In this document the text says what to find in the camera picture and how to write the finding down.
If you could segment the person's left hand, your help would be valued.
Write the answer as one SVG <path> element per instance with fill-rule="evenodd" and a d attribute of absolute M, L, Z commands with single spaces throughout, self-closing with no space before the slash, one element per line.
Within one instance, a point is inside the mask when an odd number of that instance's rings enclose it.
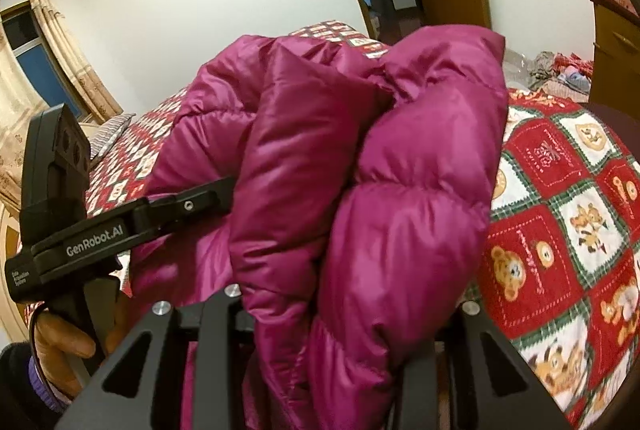
<path fill-rule="evenodd" d="M 120 293 L 115 304 L 114 327 L 104 341 L 105 355 L 111 355 L 128 332 L 130 298 Z M 82 387 L 68 364 L 67 356 L 91 358 L 96 343 L 77 327 L 49 313 L 40 314 L 35 326 L 35 347 L 44 376 L 68 398 L 77 396 Z"/>

